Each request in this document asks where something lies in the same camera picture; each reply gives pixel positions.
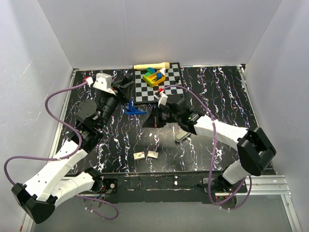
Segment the blue stapler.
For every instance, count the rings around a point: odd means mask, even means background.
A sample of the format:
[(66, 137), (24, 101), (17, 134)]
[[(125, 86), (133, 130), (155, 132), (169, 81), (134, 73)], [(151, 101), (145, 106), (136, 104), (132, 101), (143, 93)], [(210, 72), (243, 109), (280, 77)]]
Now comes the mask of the blue stapler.
[(141, 110), (138, 107), (134, 106), (133, 98), (131, 98), (129, 102), (125, 104), (124, 113), (127, 115), (145, 115), (147, 114), (147, 111)]

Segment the grey beige stapler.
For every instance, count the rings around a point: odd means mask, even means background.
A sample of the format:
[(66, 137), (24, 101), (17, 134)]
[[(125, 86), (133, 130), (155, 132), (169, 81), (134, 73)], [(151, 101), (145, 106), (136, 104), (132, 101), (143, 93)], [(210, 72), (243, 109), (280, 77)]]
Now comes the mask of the grey beige stapler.
[(191, 135), (190, 132), (186, 132), (183, 130), (175, 136), (175, 141), (179, 143), (190, 135)]

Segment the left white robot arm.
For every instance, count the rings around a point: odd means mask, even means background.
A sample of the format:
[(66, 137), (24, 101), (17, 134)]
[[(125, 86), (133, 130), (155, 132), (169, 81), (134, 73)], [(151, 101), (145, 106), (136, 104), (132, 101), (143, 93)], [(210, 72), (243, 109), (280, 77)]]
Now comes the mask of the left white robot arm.
[(17, 203), (37, 224), (46, 221), (54, 210), (71, 197), (90, 191), (98, 193), (104, 187), (103, 175), (94, 168), (88, 168), (65, 182), (63, 177), (81, 159), (85, 158), (103, 137), (116, 107), (127, 104), (135, 85), (132, 74), (112, 81), (106, 73), (98, 73), (95, 78), (87, 77), (83, 84), (99, 91), (99, 99), (87, 99), (79, 104), (74, 127), (68, 139), (47, 164), (24, 184), (15, 183), (12, 194)]

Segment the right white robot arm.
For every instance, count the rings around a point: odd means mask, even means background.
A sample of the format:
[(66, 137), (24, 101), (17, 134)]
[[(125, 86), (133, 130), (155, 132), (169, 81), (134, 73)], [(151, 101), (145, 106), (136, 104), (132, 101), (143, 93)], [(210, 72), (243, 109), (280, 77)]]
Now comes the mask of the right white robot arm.
[(167, 123), (177, 123), (185, 132), (216, 138), (237, 150), (239, 159), (228, 165), (211, 181), (211, 189), (229, 192), (240, 180), (253, 175), (260, 176), (276, 155), (276, 149), (260, 127), (231, 126), (209, 116), (193, 111), (182, 97), (160, 99), (152, 107), (144, 128), (162, 128)]

